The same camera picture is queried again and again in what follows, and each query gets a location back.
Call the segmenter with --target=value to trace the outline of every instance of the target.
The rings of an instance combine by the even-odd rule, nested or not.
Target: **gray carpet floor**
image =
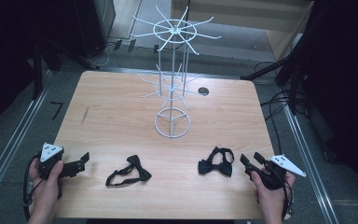
[[[128,52],[126,46],[118,50],[110,48],[107,51],[110,56],[109,62],[101,67],[103,71],[122,71],[118,68],[156,70],[155,63],[157,54],[152,49],[135,48]],[[268,63],[239,60],[232,58],[221,58],[215,56],[200,55],[192,57],[189,71],[196,74],[206,74],[206,77],[216,78],[236,78],[239,76],[252,74],[256,69],[261,69]],[[94,58],[94,62],[105,62],[106,57],[103,53]],[[52,72],[52,80],[46,96],[36,113],[29,130],[20,141],[19,148],[12,161],[5,171],[0,182],[0,223],[25,223],[22,212],[21,185],[25,166],[31,156],[41,149],[45,142],[54,142],[55,136],[60,129],[65,111],[71,101],[76,89],[76,84],[85,71],[71,60],[62,58],[63,67],[60,72]],[[260,103],[267,102],[275,95],[279,88],[273,83],[275,73],[271,72],[255,80],[255,86]],[[16,101],[0,117],[0,155],[4,151],[7,142],[21,121],[22,116],[31,103],[33,85],[25,89]],[[63,103],[63,107],[56,119],[53,119],[57,112],[57,105],[51,102]],[[278,108],[281,103],[272,104],[272,110]],[[263,106],[265,118],[269,115],[268,106]],[[293,161],[301,169],[305,169],[304,162],[298,151],[298,146],[294,138],[291,127],[287,121],[285,112],[282,111],[274,115],[274,122],[277,133],[281,140],[282,153]],[[358,223],[358,176],[345,164],[331,164],[324,160],[322,146],[319,142],[310,120],[302,115],[296,118],[301,130],[306,136],[312,158],[315,160],[317,170],[321,175],[324,186],[333,203],[337,213],[339,223]],[[268,133],[274,147],[278,153],[278,141],[276,132],[272,125],[272,120],[267,120]],[[325,223],[324,215],[315,196],[315,191],[310,182],[310,178],[298,176],[294,186],[295,202],[293,204],[294,213],[285,223]],[[85,219],[64,219],[56,218],[54,223],[86,223]],[[260,220],[236,220],[237,224],[261,223]]]

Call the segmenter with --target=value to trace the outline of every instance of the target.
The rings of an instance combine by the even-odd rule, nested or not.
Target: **hand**
[[[29,177],[34,181],[35,189],[34,211],[31,214],[31,218],[28,223],[51,223],[58,212],[58,176],[62,171],[63,162],[57,161],[51,169],[48,180],[42,180],[39,177],[38,163],[39,159],[34,159],[29,172]]]
[[[267,189],[261,181],[260,175],[257,172],[251,172],[253,182],[256,187],[255,196],[260,204],[263,220],[266,224],[282,223],[282,211],[284,192],[283,189],[270,190]],[[286,172],[285,177],[290,187],[295,183],[296,177],[289,172]]]

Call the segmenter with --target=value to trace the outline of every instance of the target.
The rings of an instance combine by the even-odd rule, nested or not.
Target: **white wire rack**
[[[173,107],[174,101],[180,101],[182,104],[187,108],[190,109],[190,107],[185,103],[184,98],[188,93],[198,94],[198,95],[204,95],[198,92],[194,91],[188,91],[187,90],[187,83],[191,82],[199,77],[194,77],[190,80],[187,80],[187,68],[188,68],[188,58],[189,53],[192,51],[196,55],[200,55],[197,53],[194,48],[191,46],[190,42],[197,36],[211,38],[211,39],[217,39],[221,36],[210,36],[210,35],[202,35],[199,34],[197,31],[197,26],[202,25],[204,23],[207,23],[211,21],[213,18],[210,18],[207,21],[198,22],[195,24],[192,24],[188,21],[184,21],[184,18],[187,14],[188,7],[186,8],[184,14],[182,15],[182,18],[180,20],[177,19],[167,19],[161,11],[156,6],[157,12],[162,17],[162,21],[159,21],[157,23],[152,23],[149,21],[143,21],[139,20],[134,17],[134,19],[138,22],[146,23],[153,26],[152,33],[149,34],[143,34],[143,35],[134,35],[131,34],[134,37],[142,37],[142,36],[148,36],[148,35],[155,35],[160,42],[162,42],[161,47],[158,49],[158,64],[156,64],[156,67],[159,71],[158,81],[150,81],[141,78],[142,81],[152,83],[156,85],[156,91],[152,92],[150,94],[144,95],[143,97],[149,97],[152,95],[158,95],[161,97],[164,102],[162,104],[163,108],[160,110],[155,118],[155,126],[157,131],[170,138],[176,138],[183,136],[188,132],[190,129],[190,118],[188,114],[177,108]],[[164,48],[167,47],[168,44],[171,44],[172,46],[172,71],[168,72],[167,74],[164,74],[164,72],[161,71],[161,52],[164,50]],[[176,53],[182,45],[185,45],[183,50],[183,59],[182,63],[179,64],[178,68],[176,68]],[[167,103],[170,103],[169,107],[164,108],[164,106]],[[178,120],[185,120],[185,122],[181,122],[185,124],[185,128],[177,128],[175,126],[175,123],[179,123]],[[161,123],[167,123],[169,124],[168,130],[166,128],[161,128]]]

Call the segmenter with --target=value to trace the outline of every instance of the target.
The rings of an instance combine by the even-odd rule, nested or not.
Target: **human hand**
[[[40,178],[38,163],[39,159],[34,159],[29,172],[29,177],[34,182],[34,211],[28,223],[45,224],[51,223],[58,212],[58,176],[63,169],[63,162],[57,161],[50,171],[48,180]]]
[[[256,187],[255,197],[260,205],[264,222],[266,224],[282,223],[283,202],[285,199],[282,188],[275,190],[267,189],[257,172],[252,171],[251,176]],[[286,172],[285,180],[287,181],[285,186],[289,184],[292,187],[296,177]]]

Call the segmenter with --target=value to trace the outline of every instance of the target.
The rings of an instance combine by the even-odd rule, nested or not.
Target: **black bow tie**
[[[219,152],[223,154],[223,161],[220,164],[212,164],[214,155],[216,155]],[[207,161],[205,161],[205,160],[199,161],[199,173],[201,175],[205,175],[205,174],[208,174],[209,172],[211,172],[212,170],[218,170],[223,175],[231,176],[231,174],[232,174],[231,163],[232,162],[229,162],[227,160],[227,158],[226,158],[227,152],[231,154],[232,162],[234,162],[234,154],[232,153],[231,149],[223,148],[223,147],[222,148],[215,147],[214,150],[212,151],[212,154],[208,157]]]
[[[139,160],[139,157],[137,155],[128,157],[127,161],[131,165],[129,165],[128,167],[126,167],[120,171],[115,170],[110,176],[107,177],[106,184],[105,184],[107,187],[114,187],[114,186],[125,185],[125,184],[133,184],[140,180],[146,181],[146,180],[150,179],[150,177],[152,177],[152,175],[149,172],[147,172],[144,168],[142,168],[141,161]],[[115,177],[115,175],[128,175],[132,171],[133,167],[136,167],[136,169],[138,170],[139,178],[126,179],[121,183],[111,184],[111,181]]]

